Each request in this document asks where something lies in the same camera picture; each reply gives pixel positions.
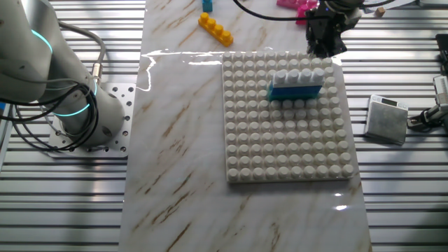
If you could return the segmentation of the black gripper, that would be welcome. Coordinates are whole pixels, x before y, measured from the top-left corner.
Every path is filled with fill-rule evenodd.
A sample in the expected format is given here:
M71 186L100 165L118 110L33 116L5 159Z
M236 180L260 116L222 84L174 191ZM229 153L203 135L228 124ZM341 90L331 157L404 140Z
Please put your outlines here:
M320 58L333 57L347 51L342 41L342 32L349 24L349 10L320 10L313 8L305 12L307 18L307 53Z

